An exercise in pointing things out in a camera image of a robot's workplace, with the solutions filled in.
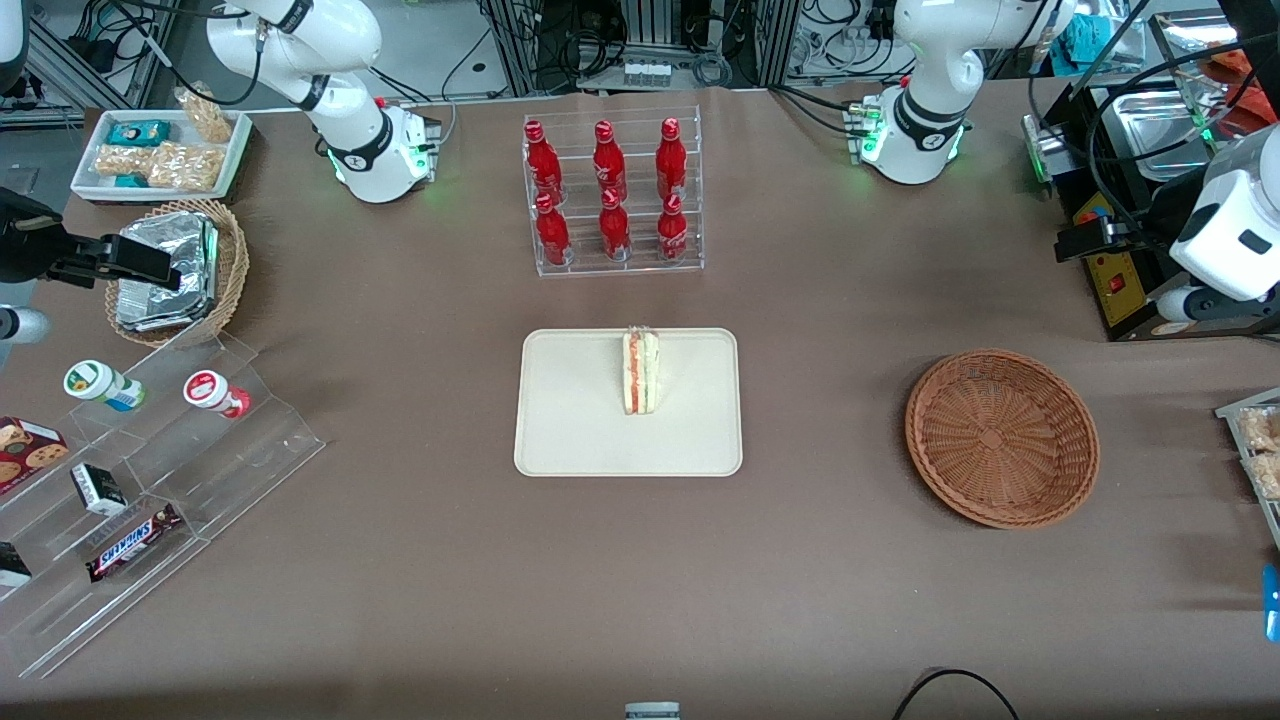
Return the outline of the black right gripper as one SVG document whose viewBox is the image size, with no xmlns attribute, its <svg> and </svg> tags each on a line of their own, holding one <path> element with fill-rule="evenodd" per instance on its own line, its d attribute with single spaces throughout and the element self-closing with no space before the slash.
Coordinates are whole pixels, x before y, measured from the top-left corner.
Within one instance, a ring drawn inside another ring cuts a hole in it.
<svg viewBox="0 0 1280 720">
<path fill-rule="evenodd" d="M 133 281 L 179 288 L 169 252 L 123 234 L 72 236 L 70 251 L 60 259 L 61 220 L 51 208 L 1 188 L 3 283 L 40 279 L 92 290 L 100 281 Z"/>
</svg>

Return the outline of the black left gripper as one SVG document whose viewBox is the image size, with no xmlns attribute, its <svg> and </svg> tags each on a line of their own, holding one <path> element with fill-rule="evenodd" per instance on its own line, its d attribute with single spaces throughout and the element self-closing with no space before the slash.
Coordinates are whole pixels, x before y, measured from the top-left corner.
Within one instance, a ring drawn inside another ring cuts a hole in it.
<svg viewBox="0 0 1280 720">
<path fill-rule="evenodd" d="M 1059 263 L 1142 250 L 1171 259 L 1169 251 L 1201 195 L 1201 170 L 1187 170 L 1161 184 L 1140 217 L 1140 227 L 1108 215 L 1092 217 L 1059 232 Z"/>
</svg>

